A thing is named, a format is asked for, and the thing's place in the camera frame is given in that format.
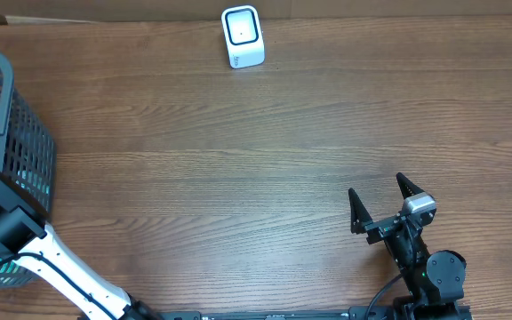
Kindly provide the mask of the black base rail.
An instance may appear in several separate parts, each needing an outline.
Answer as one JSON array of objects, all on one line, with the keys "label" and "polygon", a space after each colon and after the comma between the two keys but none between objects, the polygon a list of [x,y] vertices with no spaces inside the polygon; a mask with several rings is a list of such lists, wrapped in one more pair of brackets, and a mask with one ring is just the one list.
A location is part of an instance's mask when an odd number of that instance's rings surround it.
[{"label": "black base rail", "polygon": [[266,311],[235,313],[201,313],[199,311],[159,312],[163,320],[375,320],[394,319],[392,311],[376,307],[365,315],[366,307],[348,310]]}]

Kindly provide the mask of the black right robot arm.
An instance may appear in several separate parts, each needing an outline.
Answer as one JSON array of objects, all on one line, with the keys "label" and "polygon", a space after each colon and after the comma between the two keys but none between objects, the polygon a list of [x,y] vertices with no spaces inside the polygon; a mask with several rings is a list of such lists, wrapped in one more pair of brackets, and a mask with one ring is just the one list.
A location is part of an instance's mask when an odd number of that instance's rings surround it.
[{"label": "black right robot arm", "polygon": [[460,306],[464,297],[466,260],[457,252],[431,253],[423,241],[423,228],[436,216],[436,200],[411,182],[396,175],[404,199],[393,216],[375,221],[357,192],[350,188],[350,230],[366,235],[368,244],[384,243],[399,274],[385,284],[366,307],[351,307],[350,319],[470,319],[470,308]]}]

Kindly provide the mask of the grey plastic mesh basket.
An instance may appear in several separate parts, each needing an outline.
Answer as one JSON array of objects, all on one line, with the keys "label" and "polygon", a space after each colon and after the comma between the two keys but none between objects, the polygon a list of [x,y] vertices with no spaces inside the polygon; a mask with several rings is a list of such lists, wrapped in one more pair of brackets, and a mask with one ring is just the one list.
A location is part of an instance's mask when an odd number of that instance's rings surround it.
[{"label": "grey plastic mesh basket", "polygon": [[[0,172],[24,188],[50,218],[57,148],[53,137],[14,86],[14,73],[0,53]],[[0,289],[28,284],[29,270],[8,262],[0,267]]]}]

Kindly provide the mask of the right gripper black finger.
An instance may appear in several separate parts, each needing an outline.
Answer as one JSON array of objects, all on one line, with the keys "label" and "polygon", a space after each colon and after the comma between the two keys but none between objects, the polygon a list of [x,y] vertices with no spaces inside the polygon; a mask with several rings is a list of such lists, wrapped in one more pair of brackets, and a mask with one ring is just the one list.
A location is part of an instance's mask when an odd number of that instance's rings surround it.
[{"label": "right gripper black finger", "polygon": [[372,217],[364,207],[359,195],[353,188],[348,190],[350,205],[350,230],[353,234],[364,234],[372,224]]},{"label": "right gripper black finger", "polygon": [[396,181],[400,188],[403,199],[424,193],[424,190],[410,181],[403,173],[396,174]]}]

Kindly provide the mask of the white barcode scanner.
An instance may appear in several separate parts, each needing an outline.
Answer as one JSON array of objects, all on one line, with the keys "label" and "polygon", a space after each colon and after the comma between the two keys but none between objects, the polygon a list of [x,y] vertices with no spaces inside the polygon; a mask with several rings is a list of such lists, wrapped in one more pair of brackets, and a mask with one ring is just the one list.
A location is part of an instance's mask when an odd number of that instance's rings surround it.
[{"label": "white barcode scanner", "polygon": [[251,5],[227,8],[221,14],[230,67],[248,68],[265,60],[265,45],[257,10]]}]

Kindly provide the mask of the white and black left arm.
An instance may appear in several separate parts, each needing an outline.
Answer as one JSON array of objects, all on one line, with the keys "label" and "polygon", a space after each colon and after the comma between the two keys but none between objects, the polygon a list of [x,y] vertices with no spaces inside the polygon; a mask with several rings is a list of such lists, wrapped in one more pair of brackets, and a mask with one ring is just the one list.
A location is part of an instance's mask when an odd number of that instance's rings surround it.
[{"label": "white and black left arm", "polygon": [[0,267],[13,262],[76,305],[85,319],[155,320],[157,312],[98,275],[56,234],[48,212],[0,172]]}]

